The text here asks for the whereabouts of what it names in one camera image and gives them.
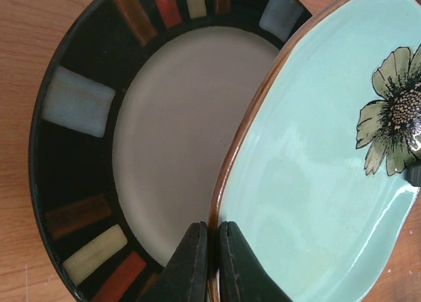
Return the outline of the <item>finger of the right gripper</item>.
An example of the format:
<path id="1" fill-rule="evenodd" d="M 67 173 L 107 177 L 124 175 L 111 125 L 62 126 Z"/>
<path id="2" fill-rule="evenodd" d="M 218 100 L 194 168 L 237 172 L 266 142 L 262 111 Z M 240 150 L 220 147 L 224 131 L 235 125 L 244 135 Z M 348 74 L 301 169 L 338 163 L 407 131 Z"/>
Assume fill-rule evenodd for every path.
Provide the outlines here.
<path id="1" fill-rule="evenodd" d="M 421 164 L 414 164 L 407 168 L 406 181 L 414 187 L 421 187 Z"/>

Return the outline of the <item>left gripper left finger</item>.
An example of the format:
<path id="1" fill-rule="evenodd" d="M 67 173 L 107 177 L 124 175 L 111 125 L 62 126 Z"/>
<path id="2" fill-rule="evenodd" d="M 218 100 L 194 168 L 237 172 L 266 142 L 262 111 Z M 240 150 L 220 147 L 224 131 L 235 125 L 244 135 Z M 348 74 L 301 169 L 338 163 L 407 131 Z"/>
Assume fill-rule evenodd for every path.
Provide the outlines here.
<path id="1" fill-rule="evenodd" d="M 143 302 L 206 301 L 207 247 L 206 223 L 191 224 L 161 275 L 137 300 Z"/>

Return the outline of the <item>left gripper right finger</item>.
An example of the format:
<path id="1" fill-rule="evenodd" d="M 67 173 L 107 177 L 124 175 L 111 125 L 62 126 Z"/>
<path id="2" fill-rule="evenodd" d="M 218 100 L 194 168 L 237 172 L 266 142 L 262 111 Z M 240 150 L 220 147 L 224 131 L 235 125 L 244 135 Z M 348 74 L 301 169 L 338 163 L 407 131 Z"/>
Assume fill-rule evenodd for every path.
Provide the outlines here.
<path id="1" fill-rule="evenodd" d="M 233 221 L 219 227 L 219 269 L 221 301 L 291 300 L 263 269 Z"/>

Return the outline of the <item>mint plate with flower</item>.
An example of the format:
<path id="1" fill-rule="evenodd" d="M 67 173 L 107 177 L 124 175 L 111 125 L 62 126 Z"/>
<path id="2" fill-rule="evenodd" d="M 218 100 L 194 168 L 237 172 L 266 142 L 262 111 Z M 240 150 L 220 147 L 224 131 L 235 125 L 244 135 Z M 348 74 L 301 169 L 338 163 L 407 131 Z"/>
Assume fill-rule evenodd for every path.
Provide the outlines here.
<path id="1" fill-rule="evenodd" d="M 337 0 L 306 21 L 260 85 L 218 176 L 209 293 L 235 222 L 259 276 L 294 301 L 361 301 L 419 194 L 420 0 Z"/>

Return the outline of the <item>black rimmed beige plate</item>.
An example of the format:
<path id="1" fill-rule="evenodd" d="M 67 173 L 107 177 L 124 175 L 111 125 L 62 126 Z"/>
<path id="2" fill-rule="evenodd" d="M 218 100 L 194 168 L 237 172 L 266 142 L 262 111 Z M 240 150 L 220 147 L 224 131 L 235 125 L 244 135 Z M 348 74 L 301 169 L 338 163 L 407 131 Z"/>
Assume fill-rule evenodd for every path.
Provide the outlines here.
<path id="1" fill-rule="evenodd" d="M 77 301 L 136 301 L 189 226 L 300 0 L 94 0 L 43 77 L 29 179 L 48 255 Z"/>

